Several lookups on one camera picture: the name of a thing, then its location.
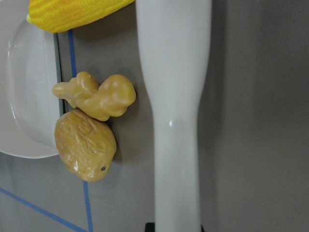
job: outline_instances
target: yellow corn cob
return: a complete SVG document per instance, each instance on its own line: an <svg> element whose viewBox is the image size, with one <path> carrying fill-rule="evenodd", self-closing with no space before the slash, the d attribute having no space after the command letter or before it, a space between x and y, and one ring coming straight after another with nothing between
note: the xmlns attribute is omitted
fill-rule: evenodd
<svg viewBox="0 0 309 232"><path fill-rule="evenodd" d="M134 0L30 0L27 21L49 32L63 32L97 21Z"/></svg>

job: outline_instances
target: white plate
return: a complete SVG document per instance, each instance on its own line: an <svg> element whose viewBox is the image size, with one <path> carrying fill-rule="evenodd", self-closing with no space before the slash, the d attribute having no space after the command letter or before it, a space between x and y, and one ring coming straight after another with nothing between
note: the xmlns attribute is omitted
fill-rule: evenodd
<svg viewBox="0 0 309 232"><path fill-rule="evenodd" d="M26 22L28 1L0 0L0 151L24 158L57 155L60 117L54 35Z"/></svg>

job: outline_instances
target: toy vegetable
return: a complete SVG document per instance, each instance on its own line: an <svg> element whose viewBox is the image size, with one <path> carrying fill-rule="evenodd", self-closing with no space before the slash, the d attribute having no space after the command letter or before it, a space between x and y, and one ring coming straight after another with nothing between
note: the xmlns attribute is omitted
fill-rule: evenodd
<svg viewBox="0 0 309 232"><path fill-rule="evenodd" d="M30 0L27 21L49 32L63 32L97 21L134 0Z"/></svg>
<svg viewBox="0 0 309 232"><path fill-rule="evenodd" d="M58 119L55 141L67 169L84 181L102 179L116 152L111 129L81 110L70 111Z"/></svg>
<svg viewBox="0 0 309 232"><path fill-rule="evenodd" d="M136 98L134 87L125 76L112 75L99 87L96 79L87 72L78 73L69 82L56 84L53 93L67 100L73 108L100 121L121 116Z"/></svg>

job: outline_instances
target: brown potato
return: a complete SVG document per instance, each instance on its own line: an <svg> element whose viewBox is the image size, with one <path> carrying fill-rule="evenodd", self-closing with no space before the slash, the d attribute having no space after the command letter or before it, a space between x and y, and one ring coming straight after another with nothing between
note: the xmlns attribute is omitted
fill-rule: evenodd
<svg viewBox="0 0 309 232"><path fill-rule="evenodd" d="M58 119L55 140L67 169L89 182L106 175L116 152L111 129L81 110L70 111Z"/></svg>

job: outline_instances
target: blue line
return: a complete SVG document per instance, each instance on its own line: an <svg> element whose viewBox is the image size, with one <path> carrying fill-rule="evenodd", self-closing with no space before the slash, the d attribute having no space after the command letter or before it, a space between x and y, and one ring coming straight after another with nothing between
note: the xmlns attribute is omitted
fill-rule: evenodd
<svg viewBox="0 0 309 232"><path fill-rule="evenodd" d="M73 31L72 30L68 30L68 37L69 37L69 48L70 48L72 77L76 77L77 71L76 71L74 38L73 38Z"/></svg>
<svg viewBox="0 0 309 232"><path fill-rule="evenodd" d="M90 208L90 200L89 200L89 192L88 192L88 182L83 181L83 184L84 184L84 198L85 198L85 205L86 205L86 212L87 212L87 219L88 219L88 230L89 232L93 232L91 208Z"/></svg>
<svg viewBox="0 0 309 232"><path fill-rule="evenodd" d="M70 223L70 222L60 218L60 217L58 217L55 214L52 214L52 213L50 213L50 212L48 212L48 211L46 211L46 210L44 210L44 209L34 205L34 204L26 201L25 199L22 199L22 198L16 196L15 194L13 194L13 193L11 193L11 192L9 192L9 191L1 188L1 187L0 187L0 191L2 193L6 194L7 196L13 198L14 200L17 200L17 201L21 202L22 204L30 207L31 209L34 209L35 211L38 211L39 213L41 213L41 214L43 214L43 215L45 215L45 216L55 220L56 222L59 222L60 224L66 226L66 227L69 227L70 229L72 229L72 230L74 230L76 232L87 232L86 230L84 230L84 229L82 229L82 228L80 228L80 227L78 227L78 226L76 226L76 225L74 225L74 224L72 224L72 223Z"/></svg>
<svg viewBox="0 0 309 232"><path fill-rule="evenodd" d="M69 37L72 77L76 77L76 74L77 74L76 73L76 60L75 60L75 49L74 49L74 37L73 37L72 30L68 31L68 37ZM88 182L83 181L83 185L84 185L84 200L85 200L87 220L88 220L88 229L89 229L89 232L93 232Z"/></svg>

